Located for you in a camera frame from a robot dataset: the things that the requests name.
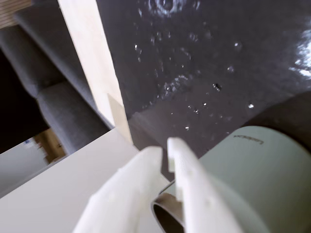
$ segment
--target dark gray surface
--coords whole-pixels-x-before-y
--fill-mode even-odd
[[[44,89],[37,101],[43,117],[68,154],[109,131],[68,82]]]
[[[160,2],[97,0],[128,118],[161,146],[179,136],[200,157],[311,90],[311,1],[176,0],[170,13]]]
[[[53,3],[35,4],[16,12],[15,19],[105,124],[112,128],[109,122],[97,110],[58,5]]]
[[[65,80],[19,26],[0,30],[0,46],[20,82],[32,97],[36,98],[42,89]]]

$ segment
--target sofa cushion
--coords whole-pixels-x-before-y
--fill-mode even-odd
[[[42,89],[65,80],[61,72],[19,26],[0,30],[0,46],[32,97],[36,98]]]
[[[43,117],[68,154],[109,131],[68,82],[46,88],[39,93],[37,101]]]
[[[16,12],[15,19],[111,128],[97,109],[59,7],[50,3],[35,4]]]

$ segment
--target white surface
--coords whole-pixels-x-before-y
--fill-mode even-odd
[[[162,148],[148,147],[91,196],[74,233],[136,233],[140,216],[157,196]]]
[[[58,2],[98,110],[132,143],[96,0]]]
[[[180,138],[167,142],[169,168],[175,172],[176,198],[183,202],[187,233],[242,233],[204,167]]]
[[[0,198],[32,174],[45,168],[43,149],[21,143],[0,154]]]
[[[72,232],[89,197],[137,152],[111,130],[0,199],[0,232]],[[150,209],[144,217],[139,232],[161,232]]]

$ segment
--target wet surface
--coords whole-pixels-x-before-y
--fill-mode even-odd
[[[202,156],[266,108],[311,90],[309,0],[98,0],[98,7],[141,147],[148,142],[139,143],[134,128],[150,145],[182,137]]]

